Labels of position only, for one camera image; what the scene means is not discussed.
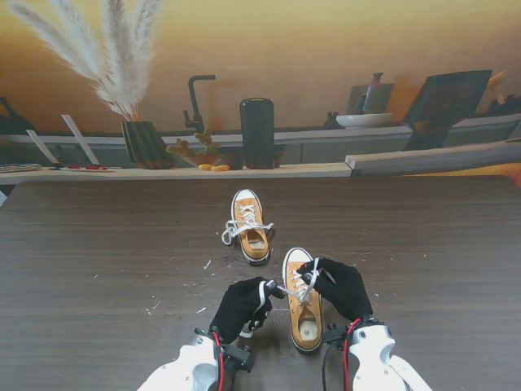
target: orange sneaker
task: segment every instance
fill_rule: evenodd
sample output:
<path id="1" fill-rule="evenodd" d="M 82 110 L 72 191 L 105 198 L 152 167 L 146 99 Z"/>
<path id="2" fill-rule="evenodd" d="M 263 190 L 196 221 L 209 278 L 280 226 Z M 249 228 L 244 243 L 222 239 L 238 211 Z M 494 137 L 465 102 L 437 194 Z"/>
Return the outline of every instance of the orange sneaker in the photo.
<path id="1" fill-rule="evenodd" d="M 259 198 L 251 190 L 239 190 L 231 201 L 231 220 L 225 224 L 222 242 L 227 246 L 237 240 L 250 265 L 261 265 L 269 257 L 266 231 L 273 223 L 265 226 Z"/>
<path id="2" fill-rule="evenodd" d="M 314 352 L 322 343 L 321 297 L 314 289 L 308 289 L 301 275 L 296 272 L 305 262 L 313 261 L 303 248 L 292 248 L 284 258 L 282 272 L 284 286 L 291 293 L 288 295 L 291 339 L 303 353 Z"/>

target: white shoelace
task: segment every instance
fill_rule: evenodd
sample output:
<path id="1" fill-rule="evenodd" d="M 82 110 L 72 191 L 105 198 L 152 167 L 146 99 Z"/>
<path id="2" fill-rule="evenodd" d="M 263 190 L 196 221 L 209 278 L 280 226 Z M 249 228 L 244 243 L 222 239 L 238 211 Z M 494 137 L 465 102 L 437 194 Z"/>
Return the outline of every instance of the white shoelace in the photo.
<path id="1" fill-rule="evenodd" d="M 274 226 L 273 223 L 267 226 L 256 222 L 255 205 L 239 206 L 239 212 L 243 220 L 229 220 L 225 224 L 225 231 L 221 235 L 222 243 L 227 246 L 231 245 L 235 236 L 239 236 L 242 232 L 248 230 L 264 230 L 269 231 Z M 237 224 L 243 224 L 240 228 L 236 228 Z"/>
<path id="2" fill-rule="evenodd" d="M 311 281 L 309 282 L 309 285 L 306 286 L 306 283 L 302 279 L 302 275 L 297 273 L 295 270 L 292 270 L 291 274 L 293 275 L 293 277 L 291 277 L 290 281 L 286 282 L 286 285 L 289 286 L 290 284 L 292 284 L 293 288 L 296 288 L 296 291 L 292 292 L 288 289 L 285 289 L 284 287 L 281 287 L 280 285 L 278 285 L 277 287 L 281 291 L 285 292 L 287 295 L 290 295 L 290 296 L 293 296 L 294 298 L 296 298 L 299 301 L 300 305 L 303 305 L 306 301 L 307 302 L 311 301 L 311 291 L 313 290 L 313 287 L 315 286 L 315 283 L 317 282 L 317 277 L 318 277 L 317 266 L 318 266 L 318 258 L 315 258 L 313 270 L 310 272 Z"/>

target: black glove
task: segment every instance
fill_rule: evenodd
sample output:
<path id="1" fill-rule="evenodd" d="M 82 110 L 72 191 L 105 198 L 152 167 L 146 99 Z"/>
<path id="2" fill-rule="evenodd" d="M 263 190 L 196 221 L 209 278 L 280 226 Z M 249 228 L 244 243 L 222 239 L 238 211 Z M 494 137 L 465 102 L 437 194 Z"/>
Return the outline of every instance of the black glove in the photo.
<path id="1" fill-rule="evenodd" d="M 307 284 L 310 284 L 311 279 L 310 275 L 305 273 L 313 271 L 313 266 L 314 262 L 307 262 L 297 270 Z M 327 258 L 320 258 L 317 268 L 322 269 L 322 272 L 317 277 L 314 288 L 342 316 L 353 321 L 358 318 L 369 318 L 373 314 L 364 282 L 356 268 Z M 324 270 L 335 279 L 335 282 L 331 281 Z"/>
<path id="2" fill-rule="evenodd" d="M 261 281 L 266 281 L 266 279 L 255 277 L 254 279 L 239 281 L 230 285 L 225 292 L 221 305 L 219 305 L 219 310 L 217 310 L 215 318 L 210 323 L 210 328 L 216 326 L 219 329 L 225 344 L 230 344 L 239 336 L 246 322 L 258 320 L 260 322 L 258 327 L 264 324 L 266 313 L 272 309 L 266 288 L 266 303 L 255 313 L 255 319 L 253 319 L 253 313 L 261 303 L 259 296 L 259 284 Z"/>

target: robotic arm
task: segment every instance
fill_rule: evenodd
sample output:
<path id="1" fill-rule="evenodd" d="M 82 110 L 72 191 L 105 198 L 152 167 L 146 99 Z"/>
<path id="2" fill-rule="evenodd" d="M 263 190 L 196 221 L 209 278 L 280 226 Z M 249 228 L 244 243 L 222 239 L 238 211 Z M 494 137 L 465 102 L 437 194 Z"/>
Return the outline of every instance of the robotic arm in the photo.
<path id="1" fill-rule="evenodd" d="M 323 340 L 344 347 L 345 338 L 352 338 L 349 353 L 359 362 L 352 381 L 353 391 L 432 391 L 425 380 L 403 358 L 391 356 L 396 344 L 388 327 L 370 319 L 356 328 L 352 335 L 346 330 L 328 327 Z"/>
<path id="2" fill-rule="evenodd" d="M 237 371 L 252 371 L 250 349 L 245 346 L 221 345 L 208 334 L 195 329 L 190 344 L 179 351 L 176 361 L 157 368 L 138 391 L 207 391 L 219 379 L 217 355 L 222 354 L 225 368 L 232 376 Z"/>
<path id="3" fill-rule="evenodd" d="M 196 335 L 176 361 L 157 368 L 138 391 L 206 391 L 217 381 L 217 368 L 214 341 Z"/>

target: dark wooden tabletop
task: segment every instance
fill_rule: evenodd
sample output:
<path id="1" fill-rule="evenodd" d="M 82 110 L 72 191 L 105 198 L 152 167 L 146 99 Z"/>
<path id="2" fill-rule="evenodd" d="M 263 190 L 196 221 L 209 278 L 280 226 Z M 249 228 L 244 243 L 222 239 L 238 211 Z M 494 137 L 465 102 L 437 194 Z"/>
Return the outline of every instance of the dark wooden tabletop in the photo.
<path id="1" fill-rule="evenodd" d="M 239 188 L 275 223 L 266 266 L 221 242 Z M 359 268 L 394 353 L 434 390 L 519 390 L 521 191 L 503 178 L 19 185 L 0 208 L 0 389 L 135 390 L 230 283 L 281 279 L 296 246 Z M 325 350 L 297 353 L 274 308 L 237 389 L 321 389 Z M 323 318 L 342 323 L 325 302 Z M 340 389 L 339 355 L 328 373 Z"/>

